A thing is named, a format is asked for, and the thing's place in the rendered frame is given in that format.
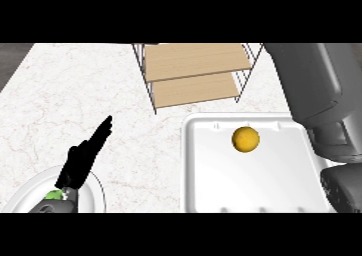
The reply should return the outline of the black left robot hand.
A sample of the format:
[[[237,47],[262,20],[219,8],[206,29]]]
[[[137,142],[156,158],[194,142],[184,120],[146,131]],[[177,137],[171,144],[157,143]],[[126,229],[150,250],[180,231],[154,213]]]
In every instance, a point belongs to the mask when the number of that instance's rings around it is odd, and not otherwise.
[[[112,133],[112,116],[100,123],[91,137],[67,150],[67,159],[54,186],[79,189],[91,171],[95,156]]]

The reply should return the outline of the yellow-orange tomato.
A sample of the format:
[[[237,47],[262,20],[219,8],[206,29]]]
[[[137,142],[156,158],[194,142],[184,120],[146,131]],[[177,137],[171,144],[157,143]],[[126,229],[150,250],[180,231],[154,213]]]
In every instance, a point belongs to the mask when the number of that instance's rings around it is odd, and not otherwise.
[[[253,128],[240,127],[231,136],[233,147],[239,152],[250,152],[259,143],[259,135]]]

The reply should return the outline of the white rectangular tray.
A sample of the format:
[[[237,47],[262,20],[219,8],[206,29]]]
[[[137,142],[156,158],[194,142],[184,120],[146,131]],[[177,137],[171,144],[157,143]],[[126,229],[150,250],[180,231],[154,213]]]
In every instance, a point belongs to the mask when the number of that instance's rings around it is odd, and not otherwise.
[[[233,132],[259,143],[239,152]],[[181,210],[187,213],[330,213],[318,181],[332,163],[315,156],[286,113],[196,113],[181,127]]]

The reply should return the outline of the white round plate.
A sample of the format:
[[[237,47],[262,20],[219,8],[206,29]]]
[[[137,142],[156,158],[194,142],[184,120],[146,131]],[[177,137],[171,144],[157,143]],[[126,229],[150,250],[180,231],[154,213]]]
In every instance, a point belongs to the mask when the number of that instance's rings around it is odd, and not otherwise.
[[[22,185],[14,193],[2,211],[10,213],[27,213],[47,193],[55,190],[54,182],[61,166],[54,166],[38,173]],[[78,212],[104,213],[106,200],[101,183],[94,173],[88,174],[84,185],[78,191]]]

